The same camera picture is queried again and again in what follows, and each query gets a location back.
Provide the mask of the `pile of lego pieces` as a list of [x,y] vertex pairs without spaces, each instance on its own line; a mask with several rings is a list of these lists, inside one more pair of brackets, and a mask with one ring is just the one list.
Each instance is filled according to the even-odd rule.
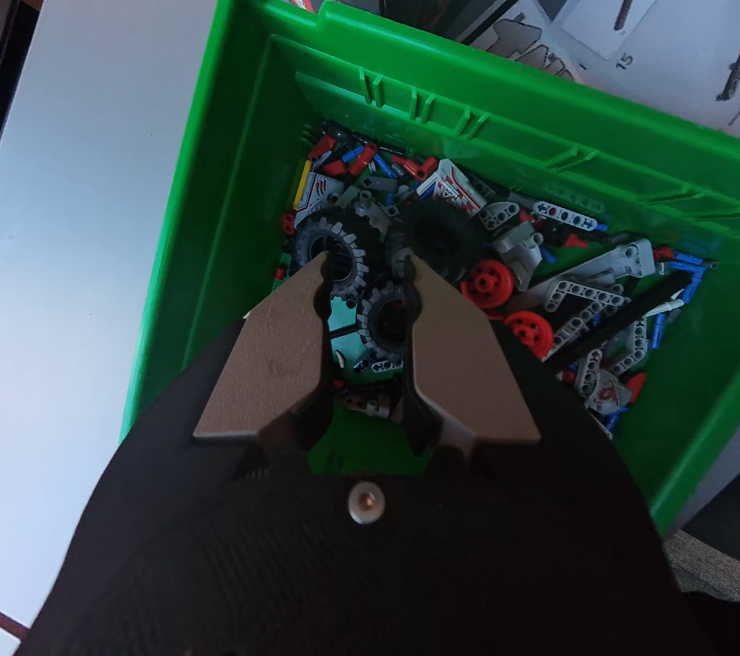
[[[656,247],[628,232],[610,234],[605,223],[579,210],[526,196],[449,158],[411,156],[403,148],[326,120],[283,217],[283,250],[290,261],[277,270],[275,279],[295,274],[295,230],[320,210],[346,211],[377,236],[377,259],[365,291],[376,281],[398,279],[386,259],[386,234],[401,207],[428,198],[456,205],[483,226],[486,240],[479,263],[495,259],[513,273],[511,298],[497,309],[478,308],[490,322],[503,323],[520,309],[546,318],[554,346],[542,362],[559,361],[572,345],[600,334],[599,341],[579,347],[554,371],[611,437],[642,389],[646,374],[640,366],[718,263],[669,246]],[[461,294],[463,281],[452,285]],[[334,300],[353,314],[349,324],[329,333],[331,340],[340,341],[334,348],[340,401],[367,415],[399,419],[404,356],[398,362],[375,359],[357,332],[360,300],[354,307]]]

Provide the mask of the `green plastic bin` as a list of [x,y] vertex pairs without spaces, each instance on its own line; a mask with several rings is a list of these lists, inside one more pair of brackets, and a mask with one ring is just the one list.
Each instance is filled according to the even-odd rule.
[[666,531],[738,428],[738,139],[340,3],[217,1],[120,438],[271,291],[325,119],[720,263],[614,430]]

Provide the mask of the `red lego wheel hub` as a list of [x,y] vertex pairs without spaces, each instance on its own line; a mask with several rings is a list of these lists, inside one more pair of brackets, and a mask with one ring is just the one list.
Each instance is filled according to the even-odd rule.
[[484,259],[459,287],[462,294],[477,308],[497,309],[511,298],[514,276],[504,263]]
[[520,309],[506,316],[503,323],[539,360],[544,361],[552,351],[553,329],[539,313]]

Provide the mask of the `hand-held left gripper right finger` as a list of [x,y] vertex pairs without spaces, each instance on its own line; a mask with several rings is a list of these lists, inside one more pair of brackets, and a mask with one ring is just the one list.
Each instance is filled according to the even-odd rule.
[[404,267],[419,305],[404,358],[403,419],[412,420],[419,400],[431,421],[422,446],[471,456],[481,445],[537,445],[540,430],[489,319],[418,256],[406,256]]

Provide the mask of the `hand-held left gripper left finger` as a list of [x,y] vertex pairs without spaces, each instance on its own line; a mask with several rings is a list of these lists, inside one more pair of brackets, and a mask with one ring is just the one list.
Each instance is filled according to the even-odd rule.
[[320,253],[246,315],[195,426],[204,443],[313,448],[331,423],[335,258]]

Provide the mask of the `black lego tire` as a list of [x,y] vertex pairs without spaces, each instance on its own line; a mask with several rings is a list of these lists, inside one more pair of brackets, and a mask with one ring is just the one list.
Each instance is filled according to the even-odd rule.
[[357,332],[375,359],[398,362],[416,316],[416,301],[409,298],[404,281],[376,281],[357,305]]
[[386,259],[398,279],[406,256],[414,254],[457,285],[482,259],[485,240],[484,227],[462,209],[428,198],[400,208],[386,234]]
[[367,288],[379,241],[373,229],[346,211],[320,210],[297,226],[291,247],[291,271],[298,272],[319,255],[331,260],[331,298],[354,307]]

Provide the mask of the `lego sticker sheet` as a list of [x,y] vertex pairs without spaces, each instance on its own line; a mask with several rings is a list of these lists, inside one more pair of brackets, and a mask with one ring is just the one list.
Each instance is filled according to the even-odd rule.
[[496,0],[456,41],[554,77],[585,83],[582,69],[557,39],[538,0]]

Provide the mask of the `lego instruction booklet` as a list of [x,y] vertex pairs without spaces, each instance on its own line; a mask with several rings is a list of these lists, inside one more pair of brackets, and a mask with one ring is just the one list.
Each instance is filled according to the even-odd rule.
[[738,136],[739,0],[537,0],[577,81]]

